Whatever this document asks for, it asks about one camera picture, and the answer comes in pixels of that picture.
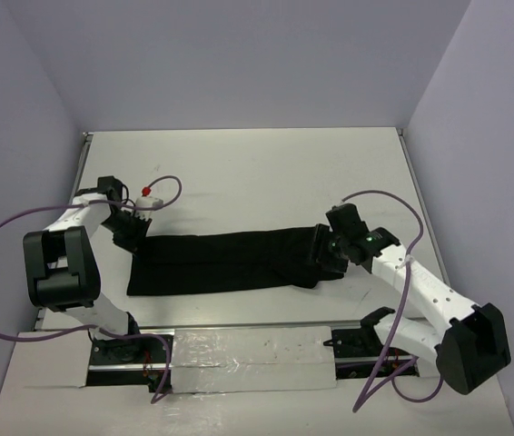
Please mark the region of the black t shirt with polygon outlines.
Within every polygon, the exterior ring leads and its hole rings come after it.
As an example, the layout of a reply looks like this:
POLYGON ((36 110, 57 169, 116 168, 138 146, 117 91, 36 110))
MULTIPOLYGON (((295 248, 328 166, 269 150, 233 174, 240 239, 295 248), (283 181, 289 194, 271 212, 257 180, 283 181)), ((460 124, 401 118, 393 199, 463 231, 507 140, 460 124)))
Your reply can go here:
POLYGON ((133 255, 129 296, 175 296, 337 281, 308 259, 312 227, 213 235, 156 235, 133 255))

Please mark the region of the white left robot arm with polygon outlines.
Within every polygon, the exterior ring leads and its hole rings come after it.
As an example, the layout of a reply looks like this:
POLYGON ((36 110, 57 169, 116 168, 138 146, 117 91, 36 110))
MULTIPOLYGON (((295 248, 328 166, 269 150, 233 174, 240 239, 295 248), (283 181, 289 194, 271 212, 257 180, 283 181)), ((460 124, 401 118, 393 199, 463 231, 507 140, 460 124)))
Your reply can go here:
POLYGON ((101 227, 113 243, 134 253, 145 237, 154 208, 164 201, 149 188, 135 205, 123 208, 124 184, 113 176, 76 192, 71 207, 52 224, 23 239, 25 272, 33 306, 59 312, 89 327, 97 341, 112 341, 112 352, 124 362, 137 360, 144 340, 133 316, 102 292, 102 280, 91 238, 101 227))

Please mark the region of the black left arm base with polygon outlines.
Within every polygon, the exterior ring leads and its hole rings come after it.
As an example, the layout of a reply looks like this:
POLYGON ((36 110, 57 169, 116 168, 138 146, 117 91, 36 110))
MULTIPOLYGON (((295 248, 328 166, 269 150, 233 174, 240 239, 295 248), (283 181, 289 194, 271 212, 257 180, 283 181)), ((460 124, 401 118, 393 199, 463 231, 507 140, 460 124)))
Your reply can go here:
POLYGON ((172 358, 171 335, 152 334, 125 341, 97 341, 91 334, 88 338, 88 387, 145 386, 150 393, 161 387, 161 394, 171 390, 171 369, 166 366, 166 360, 172 358))

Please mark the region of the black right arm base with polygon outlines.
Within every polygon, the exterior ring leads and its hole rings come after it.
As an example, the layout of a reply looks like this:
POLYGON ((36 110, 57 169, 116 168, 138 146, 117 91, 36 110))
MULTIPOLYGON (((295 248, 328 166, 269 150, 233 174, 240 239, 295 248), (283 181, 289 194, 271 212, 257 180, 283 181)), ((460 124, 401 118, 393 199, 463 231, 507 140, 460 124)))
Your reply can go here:
MULTIPOLYGON (((371 375, 382 350, 378 336, 363 328, 333 329, 331 338, 323 342, 332 350, 338 380, 366 379, 371 375)), ((398 348, 390 348, 378 369, 377 377, 385 378, 410 361, 411 356, 398 348)))

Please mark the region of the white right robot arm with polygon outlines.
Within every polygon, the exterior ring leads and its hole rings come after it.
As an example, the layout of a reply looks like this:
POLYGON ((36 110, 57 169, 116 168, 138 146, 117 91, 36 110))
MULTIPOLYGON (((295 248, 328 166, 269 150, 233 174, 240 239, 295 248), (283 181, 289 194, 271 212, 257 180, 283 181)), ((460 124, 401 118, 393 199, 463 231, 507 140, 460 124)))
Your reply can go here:
POLYGON ((389 347, 434 365, 452 390, 467 395, 511 362, 502 312, 460 295, 426 267, 388 230, 370 230, 351 203, 327 212, 313 231, 309 261, 323 272, 362 267, 383 280, 426 319, 399 317, 388 307, 369 313, 356 330, 339 331, 326 341, 337 357, 356 351, 380 355, 389 347))

